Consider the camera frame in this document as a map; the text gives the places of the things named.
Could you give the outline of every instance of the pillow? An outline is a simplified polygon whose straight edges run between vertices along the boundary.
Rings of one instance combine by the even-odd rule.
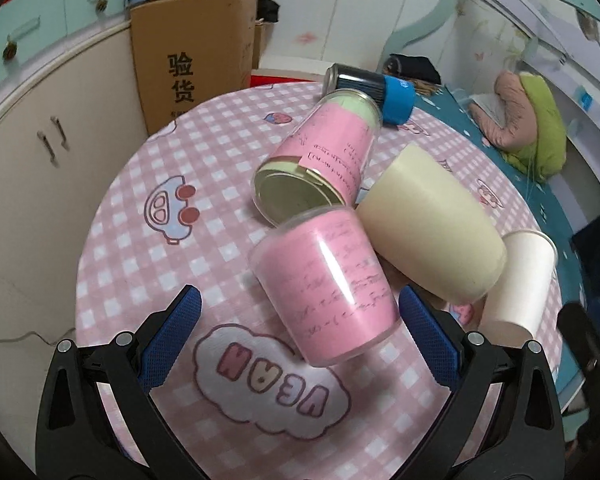
[[[567,131],[554,96],[542,76],[520,73],[520,82],[536,113],[538,140],[504,155],[514,168],[538,182],[560,173],[567,157]]]
[[[487,140],[503,152],[516,152],[538,138],[536,114],[526,96],[520,78],[504,70],[493,85],[493,90],[504,101],[506,126],[499,127],[478,105],[469,105],[469,111]]]

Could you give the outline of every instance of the blue can lid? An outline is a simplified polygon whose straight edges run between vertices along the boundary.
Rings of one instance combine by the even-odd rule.
[[[412,83],[390,75],[384,76],[384,84],[382,118],[387,124],[404,124],[411,117],[416,89]]]

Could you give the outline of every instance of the pink paper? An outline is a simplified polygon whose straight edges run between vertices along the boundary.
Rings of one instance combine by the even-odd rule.
[[[353,209],[328,211],[263,244],[252,258],[254,273],[309,364],[355,353],[398,321]]]
[[[327,102],[298,126],[271,155],[298,156],[299,165],[317,171],[352,205],[374,140],[368,124],[337,103]]]

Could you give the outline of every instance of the pink cup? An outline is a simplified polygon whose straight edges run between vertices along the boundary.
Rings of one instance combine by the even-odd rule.
[[[352,208],[295,216],[251,251],[250,267],[315,367],[381,342],[400,319],[394,294]]]

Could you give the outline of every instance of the silver screw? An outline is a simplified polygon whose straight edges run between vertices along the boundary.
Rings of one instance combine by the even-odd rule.
[[[469,332],[466,338],[472,345],[480,346],[484,343],[484,336],[480,332]]]
[[[134,340],[131,332],[121,332],[116,336],[116,345],[126,346]]]
[[[69,348],[71,348],[71,341],[68,339],[62,339],[62,341],[58,343],[59,352],[67,352]]]
[[[529,341],[526,344],[534,354],[539,354],[542,351],[542,345],[538,341]]]

